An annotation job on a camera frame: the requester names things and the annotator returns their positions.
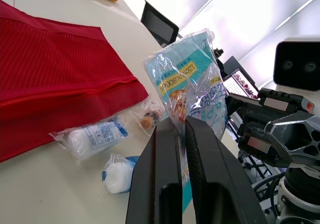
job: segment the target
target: product label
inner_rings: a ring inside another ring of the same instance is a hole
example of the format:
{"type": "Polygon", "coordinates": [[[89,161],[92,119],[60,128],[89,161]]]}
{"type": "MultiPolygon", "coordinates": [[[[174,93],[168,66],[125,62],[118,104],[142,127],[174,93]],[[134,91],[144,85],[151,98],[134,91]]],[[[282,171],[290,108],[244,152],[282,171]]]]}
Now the product label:
{"type": "Polygon", "coordinates": [[[96,125],[89,125],[83,128],[89,137],[93,149],[98,149],[108,145],[111,147],[113,142],[117,141],[119,138],[115,138],[112,130],[117,129],[115,123],[111,122],[101,122],[96,125]]]}
{"type": "Polygon", "coordinates": [[[164,79],[159,85],[158,89],[162,96],[166,94],[167,91],[175,88],[179,84],[183,83],[187,80],[186,76],[182,75],[181,73],[191,77],[197,71],[197,66],[193,61],[190,61],[184,67],[182,67],[179,72],[167,77],[164,79]]]}
{"type": "Polygon", "coordinates": [[[221,82],[221,77],[220,76],[217,76],[217,77],[214,77],[210,80],[210,85],[213,86],[214,84],[217,84],[217,83],[220,83],[221,82]]]}

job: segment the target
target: packaged item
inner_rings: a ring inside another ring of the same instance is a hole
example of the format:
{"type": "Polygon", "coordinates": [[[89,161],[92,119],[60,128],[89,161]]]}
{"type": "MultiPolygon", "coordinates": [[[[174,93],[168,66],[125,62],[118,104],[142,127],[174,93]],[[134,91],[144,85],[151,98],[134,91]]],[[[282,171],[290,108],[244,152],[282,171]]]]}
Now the packaged item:
{"type": "Polygon", "coordinates": [[[138,156],[124,158],[119,154],[111,154],[102,172],[102,181],[110,193],[130,191],[132,175],[138,159],[138,156]]]}
{"type": "Polygon", "coordinates": [[[133,115],[144,133],[150,137],[155,126],[163,119],[165,109],[162,104],[159,104],[148,97],[138,105],[137,108],[131,109],[130,113],[133,115]]]}
{"type": "Polygon", "coordinates": [[[119,143],[128,136],[117,117],[83,127],[65,129],[50,135],[82,161],[119,143]]]}
{"type": "Polygon", "coordinates": [[[172,123],[180,133],[178,145],[182,201],[186,205],[191,200],[184,141],[187,116],[206,121],[219,139],[226,127],[227,93],[211,45],[213,39],[214,35],[208,29],[192,33],[153,53],[143,63],[172,123]]]}

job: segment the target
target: camera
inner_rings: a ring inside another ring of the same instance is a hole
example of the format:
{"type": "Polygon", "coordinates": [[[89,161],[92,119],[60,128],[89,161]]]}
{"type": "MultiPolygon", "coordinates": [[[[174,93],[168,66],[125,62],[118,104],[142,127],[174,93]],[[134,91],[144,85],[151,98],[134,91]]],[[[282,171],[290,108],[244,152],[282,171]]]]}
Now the camera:
{"type": "Polygon", "coordinates": [[[320,37],[280,42],[276,47],[273,80],[281,86],[320,90],[320,37]]]}

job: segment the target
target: gauze roll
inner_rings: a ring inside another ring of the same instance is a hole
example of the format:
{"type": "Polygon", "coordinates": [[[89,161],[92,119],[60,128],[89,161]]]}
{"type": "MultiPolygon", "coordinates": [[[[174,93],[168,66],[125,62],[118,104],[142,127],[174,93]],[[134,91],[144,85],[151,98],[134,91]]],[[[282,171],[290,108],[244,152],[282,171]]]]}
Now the gauze roll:
{"type": "Polygon", "coordinates": [[[102,172],[103,184],[112,194],[126,193],[130,190],[133,170],[138,159],[127,158],[112,153],[102,172]]]}
{"type": "Polygon", "coordinates": [[[113,147],[127,135],[127,130],[116,118],[71,131],[51,133],[80,161],[113,147]]]}

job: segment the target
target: cable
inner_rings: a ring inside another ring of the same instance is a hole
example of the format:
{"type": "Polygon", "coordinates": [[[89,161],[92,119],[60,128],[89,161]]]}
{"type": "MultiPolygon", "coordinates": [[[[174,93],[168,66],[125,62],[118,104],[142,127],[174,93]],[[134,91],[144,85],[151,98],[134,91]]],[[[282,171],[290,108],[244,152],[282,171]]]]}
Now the cable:
{"type": "Polygon", "coordinates": [[[283,177],[285,175],[285,173],[280,173],[280,174],[277,174],[277,175],[272,175],[268,178],[265,178],[263,179],[260,183],[258,183],[254,188],[253,188],[253,191],[256,192],[260,187],[262,187],[264,184],[268,183],[268,182],[271,182],[272,180],[275,180],[279,177],[283,177]]]}
{"type": "Polygon", "coordinates": [[[278,207],[275,205],[275,200],[274,200],[274,196],[275,196],[275,190],[276,190],[276,186],[279,184],[280,179],[285,175],[285,172],[281,173],[283,174],[282,176],[278,177],[278,179],[274,180],[271,184],[271,188],[270,188],[270,202],[271,202],[271,210],[274,214],[274,217],[277,218],[277,216],[280,215],[280,211],[278,210],[278,207]]]}

